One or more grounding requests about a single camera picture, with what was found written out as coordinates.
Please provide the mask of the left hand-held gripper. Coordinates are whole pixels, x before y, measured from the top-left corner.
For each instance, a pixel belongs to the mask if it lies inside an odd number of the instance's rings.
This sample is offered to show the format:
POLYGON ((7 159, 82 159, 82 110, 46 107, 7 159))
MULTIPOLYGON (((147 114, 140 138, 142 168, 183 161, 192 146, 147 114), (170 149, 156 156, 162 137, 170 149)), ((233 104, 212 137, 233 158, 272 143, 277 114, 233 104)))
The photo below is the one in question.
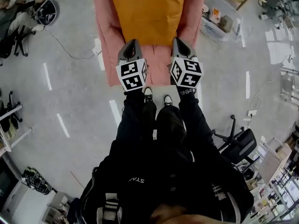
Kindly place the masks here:
POLYGON ((137 39, 130 40, 119 51, 116 71, 124 91, 145 87, 148 67, 137 39))

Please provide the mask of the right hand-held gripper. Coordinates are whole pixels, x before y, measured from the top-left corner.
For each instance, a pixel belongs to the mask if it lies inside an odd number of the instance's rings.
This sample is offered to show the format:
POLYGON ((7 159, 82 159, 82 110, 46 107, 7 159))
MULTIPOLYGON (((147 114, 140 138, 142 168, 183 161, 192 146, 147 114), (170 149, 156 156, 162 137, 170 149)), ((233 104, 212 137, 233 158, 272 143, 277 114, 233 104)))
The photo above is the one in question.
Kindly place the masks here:
POLYGON ((197 88, 204 75, 203 63, 196 56, 194 48, 183 39, 172 41, 171 65, 169 68, 171 85, 184 88, 197 88))

